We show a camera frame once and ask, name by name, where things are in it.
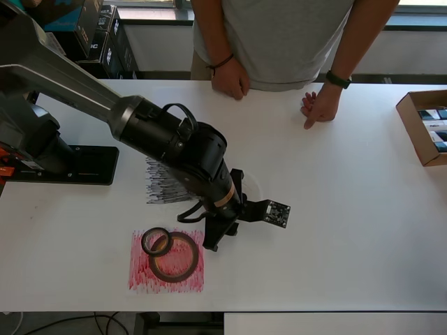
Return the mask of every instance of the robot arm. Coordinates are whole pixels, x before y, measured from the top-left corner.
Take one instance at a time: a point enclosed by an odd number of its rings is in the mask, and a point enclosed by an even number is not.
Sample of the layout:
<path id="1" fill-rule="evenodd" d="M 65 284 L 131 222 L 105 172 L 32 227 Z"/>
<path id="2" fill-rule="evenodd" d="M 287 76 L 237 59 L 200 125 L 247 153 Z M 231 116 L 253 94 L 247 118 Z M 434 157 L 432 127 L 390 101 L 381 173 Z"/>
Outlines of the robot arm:
<path id="1" fill-rule="evenodd" d="M 242 171 L 230 173 L 224 162 L 225 137 L 198 123 L 183 105 L 160 108 L 141 96 L 120 96 L 51 50 L 43 30 L 4 0 L 0 0 L 0 40 L 7 50 L 0 53 L 0 144 L 22 148 L 22 153 L 54 173 L 71 164 L 71 149 L 59 138 L 57 121 L 22 97 L 36 90 L 108 123 L 116 140 L 167 165 L 207 210 L 205 248 L 216 250 L 224 234 L 234 235 L 236 219 L 286 227 L 289 208 L 269 200 L 247 201 L 241 189 Z M 183 121 L 168 113 L 173 105 L 184 111 Z"/>

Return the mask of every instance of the person's left hand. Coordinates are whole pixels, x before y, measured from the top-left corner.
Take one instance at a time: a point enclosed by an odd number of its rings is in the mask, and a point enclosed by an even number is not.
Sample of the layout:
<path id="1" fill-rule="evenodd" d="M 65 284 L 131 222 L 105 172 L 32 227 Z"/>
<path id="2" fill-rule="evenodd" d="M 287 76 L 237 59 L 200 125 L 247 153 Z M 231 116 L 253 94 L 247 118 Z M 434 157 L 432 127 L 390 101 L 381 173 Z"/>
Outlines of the person's left hand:
<path id="1" fill-rule="evenodd" d="M 306 93 L 302 99 L 304 106 L 301 107 L 301 112 L 307 117 L 305 129 L 310 129 L 316 121 L 332 121 L 337 114 L 341 94 L 341 87 L 327 82 L 318 95 L 315 92 Z"/>

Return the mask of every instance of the cable on floor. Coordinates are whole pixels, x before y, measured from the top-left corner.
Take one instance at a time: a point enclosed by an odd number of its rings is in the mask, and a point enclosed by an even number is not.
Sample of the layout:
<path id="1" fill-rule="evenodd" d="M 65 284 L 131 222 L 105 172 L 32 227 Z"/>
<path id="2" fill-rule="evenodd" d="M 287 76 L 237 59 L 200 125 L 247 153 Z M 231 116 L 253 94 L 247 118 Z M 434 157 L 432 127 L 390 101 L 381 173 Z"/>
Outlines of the cable on floor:
<path id="1" fill-rule="evenodd" d="M 115 316 L 115 315 L 117 315 L 119 312 L 114 312 L 113 314 L 112 314 L 112 318 Z M 110 318 L 108 321 L 107 321 L 107 325 L 105 326 L 105 335 L 109 335 L 109 325 L 110 325 L 110 321 L 111 321 L 112 319 Z"/>
<path id="2" fill-rule="evenodd" d="M 17 324 L 17 327 L 14 329 L 14 331 L 11 333 L 11 335 L 14 335 L 15 333 L 17 333 L 17 330 L 19 330 L 20 326 L 22 325 L 22 321 L 23 321 L 23 312 L 20 312 L 19 323 Z"/>
<path id="3" fill-rule="evenodd" d="M 59 321 L 56 321 L 56 322 L 52 322 L 52 323 L 50 323 L 48 325 L 36 328 L 36 329 L 31 330 L 30 332 L 27 332 L 27 333 L 25 333 L 23 335 L 34 334 L 36 332 L 39 332 L 40 330 L 47 329 L 48 327 L 51 327 L 51 326 L 54 326 L 54 325 L 58 325 L 59 323 L 63 323 L 63 322 L 67 322 L 67 321 L 74 321 L 74 320 L 81 320 L 81 319 L 91 319 L 91 318 L 108 318 L 109 319 L 108 325 L 109 325 L 109 322 L 111 320 L 113 320 L 124 330 L 126 335 L 129 335 L 129 331 L 127 330 L 127 328 L 125 328 L 125 326 L 120 321 L 115 319 L 113 316 L 104 315 L 104 314 L 93 314 L 93 315 L 87 315 L 87 316 L 78 316 L 78 317 L 75 317 L 75 318 L 66 318 L 66 319 L 62 319 L 62 320 L 59 320 Z"/>
<path id="4" fill-rule="evenodd" d="M 104 335 L 103 330 L 101 329 L 101 327 L 99 327 L 98 316 L 96 315 L 96 312 L 93 312 L 93 315 L 95 317 L 95 322 L 96 322 L 96 325 L 98 326 L 99 332 L 101 333 L 101 335 Z"/>

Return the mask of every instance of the hand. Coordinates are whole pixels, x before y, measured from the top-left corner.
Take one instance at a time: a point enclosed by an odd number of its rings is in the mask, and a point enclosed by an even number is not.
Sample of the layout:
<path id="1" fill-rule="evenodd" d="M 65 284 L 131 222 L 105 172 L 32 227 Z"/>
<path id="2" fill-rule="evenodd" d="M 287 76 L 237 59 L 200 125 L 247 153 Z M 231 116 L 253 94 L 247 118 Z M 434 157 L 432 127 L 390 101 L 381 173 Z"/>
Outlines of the hand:
<path id="1" fill-rule="evenodd" d="M 250 79 L 246 70 L 233 57 L 228 63 L 216 69 L 211 84 L 214 90 L 240 100 L 249 92 Z"/>
<path id="2" fill-rule="evenodd" d="M 316 121 L 332 121 L 337 114 L 341 94 L 341 87 L 327 82 L 318 95 L 315 92 L 306 93 L 302 99 L 304 106 L 301 107 L 301 112 L 307 117 L 305 129 L 310 129 Z"/>

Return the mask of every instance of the cable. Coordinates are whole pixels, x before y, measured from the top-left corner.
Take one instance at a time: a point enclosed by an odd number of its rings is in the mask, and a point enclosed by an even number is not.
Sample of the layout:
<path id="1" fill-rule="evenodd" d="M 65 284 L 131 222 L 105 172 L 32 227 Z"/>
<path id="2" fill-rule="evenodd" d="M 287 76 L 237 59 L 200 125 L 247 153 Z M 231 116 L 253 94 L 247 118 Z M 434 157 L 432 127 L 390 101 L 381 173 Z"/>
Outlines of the cable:
<path id="1" fill-rule="evenodd" d="M 110 321 L 113 319 L 113 317 L 115 315 L 117 315 L 119 312 L 114 312 L 112 314 L 112 317 L 107 321 L 107 325 L 105 326 L 105 335 L 109 335 L 109 325 L 110 325 Z"/>
<path id="2" fill-rule="evenodd" d="M 186 212 L 177 215 L 177 221 L 179 221 L 180 223 L 196 223 L 202 220 L 203 218 L 209 218 L 213 216 L 213 214 L 211 214 L 210 212 L 205 211 L 196 218 L 187 218 L 191 214 L 196 213 L 201 207 L 202 202 L 199 201 L 197 204 L 195 204 L 192 208 L 188 209 Z"/>
<path id="3" fill-rule="evenodd" d="M 191 113 L 191 111 L 181 103 L 169 103 L 163 107 L 163 110 L 167 112 L 168 109 L 171 108 L 172 106 L 177 106 L 183 111 L 183 113 L 185 113 L 186 117 L 189 120 L 189 123 L 191 124 L 191 133 L 195 133 L 198 130 L 198 123 L 193 113 Z"/>
<path id="4" fill-rule="evenodd" d="M 15 333 L 17 333 L 17 330 L 19 330 L 20 326 L 22 325 L 22 321 L 23 321 L 23 312 L 20 312 L 19 323 L 17 324 L 17 327 L 14 329 L 14 331 L 11 333 L 11 335 L 14 335 Z"/>
<path id="5" fill-rule="evenodd" d="M 96 312 L 93 312 L 93 315 L 95 317 L 95 322 L 96 322 L 96 325 L 98 326 L 99 332 L 101 333 L 101 335 L 104 335 L 103 330 L 101 329 L 101 327 L 99 327 L 99 322 L 98 322 L 98 318 L 96 317 Z"/>
<path id="6" fill-rule="evenodd" d="M 117 324 L 124 330 L 124 332 L 126 333 L 126 335 L 129 335 L 129 331 L 127 330 L 127 328 L 125 328 L 125 326 L 124 326 L 120 321 L 118 321 L 117 319 L 115 319 L 113 316 L 104 315 L 104 314 L 87 315 L 87 316 L 78 316 L 78 317 L 76 317 L 76 318 L 62 319 L 62 320 L 59 320 L 59 321 L 56 321 L 56 322 L 52 322 L 52 323 L 50 323 L 50 324 L 48 324 L 48 325 L 39 327 L 39 328 L 37 328 L 37 329 L 31 330 L 30 332 L 27 332 L 27 333 L 25 333 L 25 334 L 23 334 L 23 335 L 30 335 L 30 334 L 39 332 L 40 330 L 47 329 L 48 327 L 51 327 L 51 326 L 54 326 L 54 325 L 58 325 L 59 323 L 63 323 L 63 322 L 66 322 L 66 321 L 74 321 L 74 320 L 81 320 L 81 319 L 91 319 L 91 318 L 95 318 L 95 316 L 96 316 L 97 318 L 108 318 L 108 319 L 109 319 L 109 322 L 110 322 L 111 320 L 115 321 L 115 322 L 116 322 L 116 323 L 117 323 Z"/>

